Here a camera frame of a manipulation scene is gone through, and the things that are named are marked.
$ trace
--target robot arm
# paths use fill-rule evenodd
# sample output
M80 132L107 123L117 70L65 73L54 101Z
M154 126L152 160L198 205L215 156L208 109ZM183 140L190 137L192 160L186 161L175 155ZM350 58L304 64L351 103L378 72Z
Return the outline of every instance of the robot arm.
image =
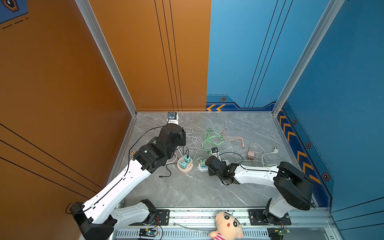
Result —
M164 166L178 146L185 146L186 135L178 125L177 114L170 112L168 115L168 123L159 136L141 146L117 177L90 200L71 206L71 214L86 240L104 240L121 227L154 221L156 208L147 199L134 206L115 207L137 184Z
M86 240L105 240L115 230L132 223L152 224L156 208L149 200L121 209L115 206L141 181L171 159L178 146L186 145L186 134L178 125L177 113L169 112L168 123L158 137L139 148L128 165L103 190L84 203L76 202L70 208L83 237ZM226 165L217 148L205 163L209 175L217 175L223 184L255 183L279 190L280 194L268 201L264 211L266 221L279 224L290 210L309 210L312 182L302 172L287 162L278 167L246 167L240 164Z
M312 180L288 162L276 167L227 166L221 161L217 148L213 148L205 164L209 175L217 175L224 185L254 183L276 188L280 193L268 201L264 211L265 220L270 224L279 224L292 209L309 210L311 207Z

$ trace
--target black line decoration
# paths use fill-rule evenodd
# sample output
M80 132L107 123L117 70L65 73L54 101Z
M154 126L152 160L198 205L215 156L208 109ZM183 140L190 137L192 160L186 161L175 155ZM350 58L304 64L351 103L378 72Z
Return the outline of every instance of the black line decoration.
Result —
M265 54L265 58L264 58L264 61L263 61L263 65L262 65L262 67L260 68L259 76L257 77L256 85L255 85L255 88L253 89L252 96L251 96L251 99L250 99L250 101L249 101L248 107L250 107L250 105L251 105L251 101L252 101L252 98L253 98L253 94L255 93L255 90L256 90L256 87L257 87L257 83L259 82L259 78L260 78L260 75L261 75L261 73L262 73L262 70L263 70L263 67L264 67L264 63L265 63L266 57L268 56L269 48L271 47L272 40L273 40L273 37L274 37L274 35L275 35L277 26L279 25L280 17L281 17L281 14L283 13L284 6L285 6L286 1L287 1L287 0L284 1L283 7L281 8L281 12L280 12L279 18L277 19L276 27L275 27L275 30L273 31L273 34L272 34L272 37L271 37L271 41L269 42L269 46L268 46L268 49L267 49L266 54Z
M363 202L363 203L360 203L360 204L356 204L356 205L353 205L353 206L350 206L350 207L345 207L345 208L343 208L343 209L339 209L339 210L333 211L333 212L331 212L331 213L338 212L338 211L345 210L345 209L349 209L349 208L351 208L351 207L356 207L356 206L359 206L359 205L367 204L367 203L369 203L369 202L377 201L377 200L380 200L380 199L384 199L384 197L380 197L380 198L377 198L377 199L373 199L373 200L370 200L370 201L367 201L367 202Z
M173 28L172 6L170 4L170 0L169 0L169 8L170 8L170 18L172 20L173 43L175 44L176 68L177 68L177 78L179 80L180 103L181 103L181 110L183 110L183 101L181 98L181 85L180 85L180 76L179 76L179 65L177 63L177 53L176 53L175 29Z
M372 225L361 226L361 227L351 227L351 228L346 228L346 229L340 229L340 231L343 231L343 230L349 230L349 229L356 229L356 228L362 228L362 227L378 226L378 225L383 225L383 224L384 224L384 223L378 223L378 224L372 224Z
M43 177L43 176L41 176L41 175L39 175L39 174L37 174L37 173L35 173L35 172L29 170L29 169L26 169L25 167L22 167L22 166L20 166L20 165L14 163L14 162L11 162L11 161L5 159L5 158L3 158L3 157L0 157L0 158L3 159L3 160L6 161L6 162L9 162L9 163L11 163L11 164L13 164L13 165L15 165L15 166L18 166L18 167L24 169L24 170L27 170L27 171L30 172L30 173L33 173L34 175L37 175L37 176L39 176L39 177L42 177L42 178L44 178L45 180L48 180L48 181L50 181L50 182L53 182L54 184L57 184L57 185L59 185L59 186L61 186L61 187L64 187L63 185L58 184L57 182L54 182L54 181L52 181L52 180L50 180L50 179L48 179L48 178L46 178L46 177ZM69 189L69 188L67 188L67 187L64 187L64 188L65 188L65 189L68 189L69 191L72 191L72 192L74 192L74 193L77 193L77 194L79 194L80 196L83 196L83 197L89 199L89 197L84 196L83 194L80 194L80 193L78 193L78 192L76 192L76 191L74 191L74 190L72 190L72 189Z
M371 212L371 213L369 213L369 214L363 214L363 215L359 215L359 216L355 216L355 217L349 217L349 218L345 218L345 219L337 220L337 221L335 221L335 222L340 222L340 221L344 221L344 220L348 220L348 219L353 219L353 218L357 218L357 217L368 216L368 215L372 215L372 214L378 214L378 213L381 213L381 212L384 212L384 210L382 210L382 211L378 211L378 212Z
M45 153L46 155L50 156L51 158L55 159L56 161L58 161L59 163L61 163L62 165L66 166L67 168L71 169L72 171L74 171L75 173L79 174L80 176L82 176L83 178L87 179L88 181L90 181L91 183L93 183L94 185L100 187L99 185L97 185L96 183L92 182L91 180L89 180L88 178L86 178L85 176L81 175L79 172L75 171L74 169L72 169L70 166L66 165L65 163L63 163L62 161L58 160L57 158L53 157L51 154L47 153L46 151L42 150L41 148L39 148L38 146L36 146L35 144L31 143L30 141L26 140L25 138L23 138L22 136L20 136L19 134L15 133L14 131L12 131L11 129L7 128L6 126L4 126L3 124L0 123L0 126L6 128L8 131L12 132L13 134L15 134L16 136L18 136L19 138L23 139L24 141L26 141L27 143L31 144L32 146L34 146L35 148L39 149L40 151L42 151L43 153Z
M12 24L11 24L11 25L8 25L8 26L5 26L5 27L3 27L2 29L5 29L5 28L7 28L7 27L9 27L9 26L12 26Z
M271 54L271 58L269 59L268 65L267 65L267 67L266 67L266 69L265 69L265 72L264 72L264 76L263 76L262 82L260 83L260 86L259 86L259 90L257 91L257 94L256 94L256 97L255 97L255 100L253 101L252 107L255 105L255 102L256 102L256 98L257 98L257 95L259 95L259 91L260 91L260 88L262 87L262 84L263 84L263 81L264 81L264 77L265 77L265 74L266 74L266 72L267 72L267 70L268 70L268 67L269 67L269 63L271 62L271 59L272 59L273 53L275 52L275 48L276 48L277 42L279 41L279 38L280 38L280 34L281 34L281 32L283 31L283 27L284 27L285 21L287 20L287 17L288 17L288 13L289 13L289 10L291 10L291 6L292 6L292 3L293 3L293 0L292 0L292 2L291 2L291 5L289 6L289 9L288 9L287 15L285 16L285 19L284 19L284 22L283 22L283 26L281 27L281 30L280 30L279 36L277 37L277 40L276 40L276 44L275 44L275 47L273 48L273 51L272 51L272 54Z
M89 190L91 190L92 192L94 192L94 193L97 193L97 192L95 192L94 190L92 190L92 189L90 189L90 188L88 188L88 187L86 187L86 186L82 185L81 183L79 183L79 182L77 182L77 181L73 180L72 178L68 177L67 175L65 175L65 174L63 174L63 173L61 173L61 172L57 171L56 169L53 169L52 167L50 167L50 166L48 166L48 165L44 164L43 162L40 162L40 161L39 161L39 160L37 160L36 158L34 158L34 157L32 157L32 156L30 156L30 155L26 154L25 152L23 152L23 151L21 151L21 150L19 150L19 149L15 148L15 147L13 147L11 144L9 144L9 143L6 143L5 141L3 141L3 140L1 140L1 139L0 139L0 142L2 142L2 143L4 143L4 144L6 144L6 145L8 145L8 146L10 146L11 148L15 149L16 151L19 151L19 152L21 152L22 154L26 155L27 157L29 157L29 158L32 158L33 160L35 160L35 161L37 161L38 163L40 163L40 164L42 164L42 165L46 166L47 168L54 170L54 171L55 171L55 172L57 172L58 174L61 174L62 176L64 176L64 177L66 177L66 178L68 178L68 179L70 179L70 180L74 181L75 183L77 183L77 184L80 184L81 186L85 187L86 189L89 189Z
M155 9L156 9L156 15L157 15L157 23L159 24L159 32L160 32L161 45L163 46L164 62L166 63L166 71L167 71L167 77L168 77L170 99L172 100L173 111L175 111L175 106L173 104L172 91L170 89L170 82L169 82L169 75L168 75L168 68L167 68L167 61L166 61L166 53L164 52L163 38L161 37L160 21L159 21L159 14L157 13L156 0L153 0L153 2L155 3Z
M245 102L244 102L244 107L245 107L245 105L247 104L248 95L249 95L249 92L251 91L251 87L252 87L253 79L255 78L256 69L257 69L257 66L259 65L259 61L260 61L260 58L261 58L261 56L262 56L262 52L263 52L263 48L264 48L264 44L265 44L265 40L266 40L266 37L268 36L269 28L271 27L272 19L273 19L273 16L275 15L275 11L276 11L276 7L277 7L277 3L278 3L278 2L279 2L279 0L276 1L275 10L273 10L273 14L272 14L272 17L271 17L271 21L269 22L269 27L268 27L268 30L267 30L267 32L266 32L266 34L265 34L263 47L262 47L262 50L260 51L259 59L257 60L257 64L256 64L255 72L253 73L253 77L252 77L251 84L249 85L249 90L248 90L248 94L247 94L247 97L246 97Z
M176 93L175 75L174 75L174 73L173 73L172 56L171 56L171 54L170 54L169 37L168 37L168 27L167 27L166 11L165 11L165 9L164 9L164 0L161 0L161 2L163 3L164 21L165 21L165 23L166 23L167 40L168 40L168 49L169 49L169 58L170 58L170 66L171 66L171 68L172 68L173 86L175 87L176 105L177 105L177 110L179 110L179 102L177 101L177 93Z

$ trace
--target pink striped shirt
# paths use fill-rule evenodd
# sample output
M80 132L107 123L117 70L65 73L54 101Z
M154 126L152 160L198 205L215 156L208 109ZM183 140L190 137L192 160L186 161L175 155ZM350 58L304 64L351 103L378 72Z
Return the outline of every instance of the pink striped shirt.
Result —
M215 237L213 238L213 240L225 240L225 239L221 236L220 233L218 233L217 236L215 236Z

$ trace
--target blue wall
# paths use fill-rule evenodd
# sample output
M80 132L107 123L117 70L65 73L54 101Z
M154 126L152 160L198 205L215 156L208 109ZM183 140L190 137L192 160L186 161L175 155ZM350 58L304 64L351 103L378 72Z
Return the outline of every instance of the blue wall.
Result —
M207 95L241 108L276 101L328 2L212 0Z
M383 57L384 1L345 1L288 98L334 180L346 240L384 230Z

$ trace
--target metal grating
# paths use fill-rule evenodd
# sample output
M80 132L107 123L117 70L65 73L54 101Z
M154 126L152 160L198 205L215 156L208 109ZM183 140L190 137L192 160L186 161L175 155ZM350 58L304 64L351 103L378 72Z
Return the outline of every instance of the metal grating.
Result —
M162 240L175 240L175 239L196 239L196 240L210 240L210 230L189 230L183 228L164 228L164 235ZM115 239L138 239L139 228L121 228L116 232ZM268 231L266 228L247 228L243 231L243 239L268 239Z

